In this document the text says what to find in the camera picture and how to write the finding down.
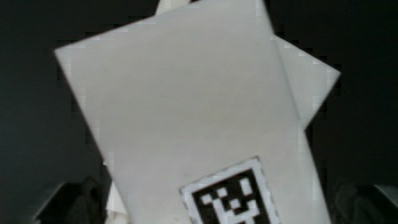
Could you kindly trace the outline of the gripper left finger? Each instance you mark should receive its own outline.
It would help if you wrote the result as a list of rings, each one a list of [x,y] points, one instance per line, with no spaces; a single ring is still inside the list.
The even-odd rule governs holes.
[[[57,186],[32,224],[105,224],[101,187],[92,177]]]

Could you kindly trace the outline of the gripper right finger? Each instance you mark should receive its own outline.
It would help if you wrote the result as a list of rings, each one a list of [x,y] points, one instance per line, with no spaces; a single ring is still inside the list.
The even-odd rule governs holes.
[[[330,202],[332,224],[398,224],[398,185],[343,182]]]

